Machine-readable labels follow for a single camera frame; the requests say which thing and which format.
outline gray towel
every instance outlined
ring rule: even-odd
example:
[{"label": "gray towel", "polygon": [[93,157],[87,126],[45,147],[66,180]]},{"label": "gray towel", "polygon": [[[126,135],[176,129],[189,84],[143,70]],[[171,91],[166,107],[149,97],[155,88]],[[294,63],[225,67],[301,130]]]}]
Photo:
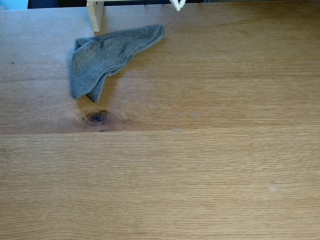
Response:
[{"label": "gray towel", "polygon": [[120,72],[134,55],[151,48],[164,36],[162,25],[150,25],[77,39],[70,71],[73,97],[87,94],[97,102],[106,77]]}]

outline dark background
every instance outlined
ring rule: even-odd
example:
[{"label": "dark background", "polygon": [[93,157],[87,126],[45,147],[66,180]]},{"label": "dark background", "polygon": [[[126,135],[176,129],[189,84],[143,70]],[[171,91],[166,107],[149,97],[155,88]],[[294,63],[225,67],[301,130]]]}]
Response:
[{"label": "dark background", "polygon": [[[203,3],[204,0],[186,0],[186,3]],[[108,1],[105,6],[170,4],[169,0]],[[86,7],[87,0],[29,0],[28,9]]]}]

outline wooden table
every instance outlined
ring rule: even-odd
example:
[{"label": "wooden table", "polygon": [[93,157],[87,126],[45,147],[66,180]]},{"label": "wooden table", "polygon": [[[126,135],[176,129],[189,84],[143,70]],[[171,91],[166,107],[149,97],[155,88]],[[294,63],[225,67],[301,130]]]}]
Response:
[{"label": "wooden table", "polygon": [[71,97],[86,8],[0,12],[0,239],[318,240],[320,2],[108,7],[165,39]]}]

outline stain spot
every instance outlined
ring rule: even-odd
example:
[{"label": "stain spot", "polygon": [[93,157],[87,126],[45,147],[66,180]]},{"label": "stain spot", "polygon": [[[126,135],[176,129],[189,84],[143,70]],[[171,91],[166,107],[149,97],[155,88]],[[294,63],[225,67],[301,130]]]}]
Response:
[{"label": "stain spot", "polygon": [[176,127],[176,128],[174,128],[174,129],[172,129],[172,132],[174,132],[174,133],[181,133],[181,128],[178,126],[178,127]]},{"label": "stain spot", "polygon": [[197,114],[195,111],[192,113],[192,116],[193,116],[195,119],[200,118],[200,114]]},{"label": "stain spot", "polygon": [[91,125],[108,124],[109,113],[106,110],[90,112],[86,115],[85,121]]},{"label": "stain spot", "polygon": [[281,191],[280,188],[275,185],[268,185],[268,189],[273,194],[279,193]]}]

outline wooden board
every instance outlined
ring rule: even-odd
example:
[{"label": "wooden board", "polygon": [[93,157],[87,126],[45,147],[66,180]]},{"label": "wooden board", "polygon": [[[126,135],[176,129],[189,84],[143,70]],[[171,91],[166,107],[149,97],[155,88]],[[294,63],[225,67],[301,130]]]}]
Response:
[{"label": "wooden board", "polygon": [[116,6],[165,39],[72,99],[86,8],[0,12],[0,239],[317,240],[320,2]]}]

